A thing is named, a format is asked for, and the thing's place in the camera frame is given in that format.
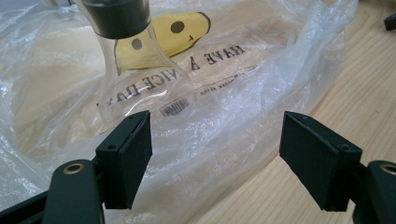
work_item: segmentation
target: black bracket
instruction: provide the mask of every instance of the black bracket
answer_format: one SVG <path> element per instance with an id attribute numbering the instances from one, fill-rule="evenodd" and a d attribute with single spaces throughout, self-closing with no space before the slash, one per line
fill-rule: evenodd
<path id="1" fill-rule="evenodd" d="M 396 29 L 396 13 L 384 19 L 385 28 L 387 31 Z"/>
<path id="2" fill-rule="evenodd" d="M 131 209 L 152 155 L 149 112 L 124 119 L 92 161 L 58 167 L 49 190 L 0 213 L 0 223 L 105 223 L 107 209 Z"/>
<path id="3" fill-rule="evenodd" d="M 322 210 L 346 211 L 354 223 L 396 223 L 396 164 L 360 164 L 362 150 L 318 121 L 285 112 L 280 157 Z"/>

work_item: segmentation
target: wood grain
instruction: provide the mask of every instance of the wood grain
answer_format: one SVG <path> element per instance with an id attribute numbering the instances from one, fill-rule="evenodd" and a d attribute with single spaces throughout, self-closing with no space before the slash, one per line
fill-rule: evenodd
<path id="1" fill-rule="evenodd" d="M 395 1 L 360 1 L 346 28 L 340 74 L 311 116 L 363 149 L 361 162 L 396 162 L 396 33 L 383 20 Z M 346 213 L 320 211 L 289 166 L 276 157 L 241 188 L 193 223 L 353 223 Z"/>

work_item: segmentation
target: bottle neck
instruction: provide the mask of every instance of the bottle neck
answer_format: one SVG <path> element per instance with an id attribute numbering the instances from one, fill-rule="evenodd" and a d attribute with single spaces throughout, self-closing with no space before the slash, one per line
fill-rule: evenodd
<path id="1" fill-rule="evenodd" d="M 97 35 L 106 60 L 106 73 L 121 76 L 134 70 L 168 67 L 172 63 L 160 48 L 151 23 L 138 35 L 107 39 Z"/>
<path id="2" fill-rule="evenodd" d="M 108 39 L 140 34 L 150 22 L 149 0 L 77 0 L 93 30 Z"/>

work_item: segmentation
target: metal grommet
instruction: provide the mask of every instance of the metal grommet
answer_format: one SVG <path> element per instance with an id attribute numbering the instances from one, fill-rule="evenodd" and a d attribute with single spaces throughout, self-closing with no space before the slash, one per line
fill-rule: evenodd
<path id="1" fill-rule="evenodd" d="M 73 163 L 73 164 L 68 165 L 67 167 L 64 168 L 64 174 L 73 175 L 73 174 L 80 172 L 82 169 L 84 169 L 84 164 Z"/>
<path id="2" fill-rule="evenodd" d="M 396 175 L 396 166 L 389 163 L 382 163 L 380 165 L 381 169 L 391 175 Z"/>

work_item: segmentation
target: plastic bag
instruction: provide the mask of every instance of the plastic bag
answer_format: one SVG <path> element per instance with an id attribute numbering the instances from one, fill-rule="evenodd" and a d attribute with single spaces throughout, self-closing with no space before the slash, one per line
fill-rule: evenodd
<path id="1" fill-rule="evenodd" d="M 209 33 L 172 59 L 199 100 L 151 124 L 153 157 L 131 211 L 108 223 L 193 221 L 276 155 L 284 110 L 308 113 L 332 84 L 357 1 L 151 1 L 202 11 Z M 76 7 L 0 15 L 0 209 L 46 190 L 106 137 L 94 106 L 104 60 Z"/>

